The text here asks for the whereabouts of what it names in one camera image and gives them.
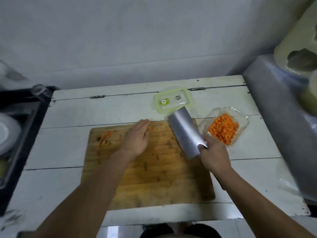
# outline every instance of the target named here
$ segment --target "white table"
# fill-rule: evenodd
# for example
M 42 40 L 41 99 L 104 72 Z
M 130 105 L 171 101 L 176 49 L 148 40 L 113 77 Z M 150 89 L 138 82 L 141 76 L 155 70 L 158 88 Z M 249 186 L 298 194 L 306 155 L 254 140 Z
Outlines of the white table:
M 301 197 L 278 188 L 276 173 L 283 160 L 243 77 L 226 76 L 55 91 L 8 213 L 0 219 L 0 227 L 5 227 L 0 236 L 35 230 L 79 185 L 90 129 L 145 118 L 166 119 L 151 108 L 150 102 L 159 90 L 176 85 L 205 88 L 191 91 L 196 103 L 189 113 L 198 125 L 210 118 L 208 113 L 216 107 L 232 106 L 248 115 L 249 126 L 228 149 L 233 168 L 289 216 L 310 214 Z M 210 203 L 109 211 L 102 225 L 242 218 L 228 194 L 211 177 L 216 199 Z

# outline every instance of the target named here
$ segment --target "container lid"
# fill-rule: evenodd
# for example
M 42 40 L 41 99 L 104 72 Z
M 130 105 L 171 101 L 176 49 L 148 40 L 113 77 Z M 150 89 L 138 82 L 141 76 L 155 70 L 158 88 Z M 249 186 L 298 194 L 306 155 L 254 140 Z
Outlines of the container lid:
M 190 107 L 193 104 L 190 92 L 186 88 L 177 88 L 159 92 L 154 96 L 156 109 L 161 114 L 175 112 L 181 107 Z

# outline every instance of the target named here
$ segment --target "glass dish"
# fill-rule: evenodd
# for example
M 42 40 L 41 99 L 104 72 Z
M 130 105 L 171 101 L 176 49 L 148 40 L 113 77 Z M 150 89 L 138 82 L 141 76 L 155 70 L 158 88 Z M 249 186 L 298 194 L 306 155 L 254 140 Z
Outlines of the glass dish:
M 221 115 L 224 114 L 228 114 L 229 116 L 231 116 L 233 118 L 233 120 L 237 123 L 239 123 L 239 128 L 235 134 L 235 136 L 233 137 L 231 144 L 227 145 L 224 144 L 226 147 L 230 148 L 232 145 L 234 145 L 234 143 L 237 141 L 237 139 L 239 138 L 239 136 L 241 135 L 242 131 L 248 126 L 249 124 L 249 120 L 248 120 L 248 116 L 244 116 L 242 115 L 238 110 L 236 110 L 235 108 L 232 107 L 224 107 L 223 109 L 221 109 L 218 114 L 211 118 L 211 119 L 207 119 L 205 124 L 204 124 L 204 129 L 203 129 L 203 133 L 204 135 L 209 135 L 212 138 L 218 140 L 214 135 L 212 135 L 209 131 L 208 131 L 208 127 L 215 121 L 215 119 Z

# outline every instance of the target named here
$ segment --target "wooden cutting board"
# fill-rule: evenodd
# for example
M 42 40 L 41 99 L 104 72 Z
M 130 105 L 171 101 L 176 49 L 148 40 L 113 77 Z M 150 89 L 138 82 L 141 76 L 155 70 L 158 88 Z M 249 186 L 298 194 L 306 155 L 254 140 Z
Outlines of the wooden cutting board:
M 132 126 L 90 131 L 81 181 L 119 149 Z M 103 140 L 108 131 L 113 133 Z M 199 157 L 186 159 L 168 122 L 151 122 L 148 132 L 148 147 L 129 164 L 109 210 L 213 200 L 215 193 L 209 172 Z

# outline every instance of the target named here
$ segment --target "right hand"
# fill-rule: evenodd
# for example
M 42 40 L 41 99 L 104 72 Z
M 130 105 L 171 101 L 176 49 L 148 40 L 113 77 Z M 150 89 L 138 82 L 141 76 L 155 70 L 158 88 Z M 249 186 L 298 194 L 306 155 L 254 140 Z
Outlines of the right hand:
M 208 148 L 201 144 L 197 148 L 204 166 L 215 177 L 232 170 L 229 154 L 224 144 L 210 136 L 203 136 L 203 138 L 207 142 Z

